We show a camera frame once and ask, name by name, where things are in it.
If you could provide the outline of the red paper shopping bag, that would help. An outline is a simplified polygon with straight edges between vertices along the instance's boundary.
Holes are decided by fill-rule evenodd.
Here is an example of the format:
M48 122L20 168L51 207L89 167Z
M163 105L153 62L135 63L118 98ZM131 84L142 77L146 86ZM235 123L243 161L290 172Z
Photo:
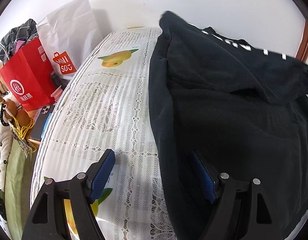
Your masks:
M1 77L26 111L55 103L53 67L39 38L21 47L0 70Z

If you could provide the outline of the black sweatshirt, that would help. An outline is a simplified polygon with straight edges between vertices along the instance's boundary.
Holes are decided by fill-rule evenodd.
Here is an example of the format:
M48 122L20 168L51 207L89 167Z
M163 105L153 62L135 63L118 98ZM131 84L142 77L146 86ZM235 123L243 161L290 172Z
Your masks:
M177 238L201 239L211 211L195 152L235 180L258 178L282 239L308 239L308 65L170 11L159 25L149 112Z

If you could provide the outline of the plaid grey cloth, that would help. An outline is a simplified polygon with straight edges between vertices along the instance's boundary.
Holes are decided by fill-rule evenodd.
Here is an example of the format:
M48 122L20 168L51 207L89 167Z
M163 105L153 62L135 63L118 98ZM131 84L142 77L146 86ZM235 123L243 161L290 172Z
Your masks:
M36 22L33 19L27 20L22 25L11 29L0 41L0 61L6 62L16 53L17 43L19 41L27 44L38 37Z

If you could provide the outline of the white Miniso paper bag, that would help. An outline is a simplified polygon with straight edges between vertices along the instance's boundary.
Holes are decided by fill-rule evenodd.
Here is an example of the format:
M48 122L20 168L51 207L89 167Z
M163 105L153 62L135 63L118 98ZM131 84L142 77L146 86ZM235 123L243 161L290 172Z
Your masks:
M40 42L61 79L70 80L102 40L89 0L74 0L38 24Z

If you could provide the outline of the fruit print lace tablecloth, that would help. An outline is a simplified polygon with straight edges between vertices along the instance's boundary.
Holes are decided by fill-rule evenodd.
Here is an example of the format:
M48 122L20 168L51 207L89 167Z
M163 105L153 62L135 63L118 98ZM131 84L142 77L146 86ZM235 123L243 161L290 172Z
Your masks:
M106 239L175 239L149 118L150 59L160 34L143 27L105 37L59 98L36 158L31 202L46 178L71 179L114 151L96 216Z

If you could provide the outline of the brown wooden door frame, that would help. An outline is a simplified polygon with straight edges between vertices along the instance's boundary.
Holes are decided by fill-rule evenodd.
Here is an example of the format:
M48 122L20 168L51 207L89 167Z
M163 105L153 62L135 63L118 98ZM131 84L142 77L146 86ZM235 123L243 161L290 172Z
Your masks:
M305 20L302 39L298 47L296 59L305 62L308 58L308 21Z

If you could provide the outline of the pink small bottle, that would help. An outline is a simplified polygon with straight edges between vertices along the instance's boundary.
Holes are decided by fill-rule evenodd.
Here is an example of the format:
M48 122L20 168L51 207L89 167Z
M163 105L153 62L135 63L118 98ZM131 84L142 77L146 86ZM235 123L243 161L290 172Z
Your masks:
M61 94L63 93L62 86L59 86L52 94L51 97L54 99L55 102L59 100Z

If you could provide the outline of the dark smartphone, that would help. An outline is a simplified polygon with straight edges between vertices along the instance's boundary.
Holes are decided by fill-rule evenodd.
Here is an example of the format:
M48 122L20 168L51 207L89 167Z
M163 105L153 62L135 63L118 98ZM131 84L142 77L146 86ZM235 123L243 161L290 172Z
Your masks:
M54 111L55 105L45 105L39 110L38 117L31 132L31 138L41 141L41 133L47 116Z

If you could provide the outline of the wooden nightstand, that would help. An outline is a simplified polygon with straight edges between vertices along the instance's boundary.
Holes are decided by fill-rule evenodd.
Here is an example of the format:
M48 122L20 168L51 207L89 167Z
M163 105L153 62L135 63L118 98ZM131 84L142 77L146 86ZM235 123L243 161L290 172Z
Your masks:
M4 94L5 92L8 92L9 89L7 88L7 85L5 83L5 81L3 80L3 78L1 77L1 74L0 74L0 94ZM33 119L37 119L38 117L38 114L39 114L39 109L36 109L36 110L33 110L33 111L30 111L28 112L28 115L33 118ZM30 129L28 132L27 132L27 135L26 135L26 139L27 141L31 142L33 145L35 146L40 146L40 141L38 140L35 140L35 139L32 139L31 138L31 132L32 132L32 129Z

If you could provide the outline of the green floral bedding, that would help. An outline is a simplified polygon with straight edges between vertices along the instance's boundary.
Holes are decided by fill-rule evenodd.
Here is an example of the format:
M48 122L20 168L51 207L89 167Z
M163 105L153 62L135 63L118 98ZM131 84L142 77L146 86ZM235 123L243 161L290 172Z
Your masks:
M31 176L31 159L23 153L18 136L0 119L0 226L9 239L22 239Z

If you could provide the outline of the blue tissue box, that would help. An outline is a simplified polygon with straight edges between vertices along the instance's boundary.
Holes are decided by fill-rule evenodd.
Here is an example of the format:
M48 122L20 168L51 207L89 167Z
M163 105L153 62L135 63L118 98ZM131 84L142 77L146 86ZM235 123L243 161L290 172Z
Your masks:
M45 133L45 130L47 128L47 125L48 125L48 122L49 122L50 118L51 118L51 113L47 116L46 121L44 123L43 129L42 129L42 133L41 133L41 138L43 138L43 136L44 136L44 133Z

